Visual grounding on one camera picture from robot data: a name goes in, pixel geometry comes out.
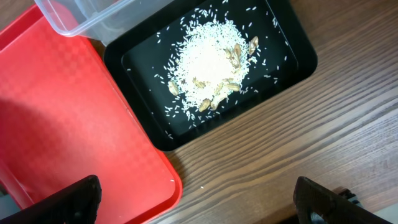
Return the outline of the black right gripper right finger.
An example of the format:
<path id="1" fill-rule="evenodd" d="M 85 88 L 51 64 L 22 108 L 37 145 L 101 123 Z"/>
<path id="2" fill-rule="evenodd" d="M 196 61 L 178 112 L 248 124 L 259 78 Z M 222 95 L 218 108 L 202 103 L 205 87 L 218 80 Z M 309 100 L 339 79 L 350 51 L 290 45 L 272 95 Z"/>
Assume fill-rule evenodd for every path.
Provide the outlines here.
<path id="1" fill-rule="evenodd" d="M 293 201 L 304 224 L 391 224 L 364 209 L 350 190 L 336 194 L 304 176 L 297 179 Z"/>

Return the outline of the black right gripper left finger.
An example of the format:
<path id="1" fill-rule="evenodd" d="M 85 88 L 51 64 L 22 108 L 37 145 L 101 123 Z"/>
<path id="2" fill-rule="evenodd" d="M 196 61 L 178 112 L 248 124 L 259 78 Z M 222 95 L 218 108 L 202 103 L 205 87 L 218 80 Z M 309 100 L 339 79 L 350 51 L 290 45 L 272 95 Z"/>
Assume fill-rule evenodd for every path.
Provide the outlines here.
<path id="1" fill-rule="evenodd" d="M 89 175 L 55 194 L 1 220 L 1 224 L 94 224 L 102 189 Z"/>

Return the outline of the rice food scraps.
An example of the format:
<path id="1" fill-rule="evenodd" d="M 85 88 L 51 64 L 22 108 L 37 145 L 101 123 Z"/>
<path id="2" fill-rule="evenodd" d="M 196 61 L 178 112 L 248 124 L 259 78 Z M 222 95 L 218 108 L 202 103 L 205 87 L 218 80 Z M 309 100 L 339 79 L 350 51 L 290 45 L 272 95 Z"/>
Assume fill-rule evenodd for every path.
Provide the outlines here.
<path id="1" fill-rule="evenodd" d="M 267 1 L 205 1 L 123 57 L 169 139 L 273 87 L 297 66 Z"/>

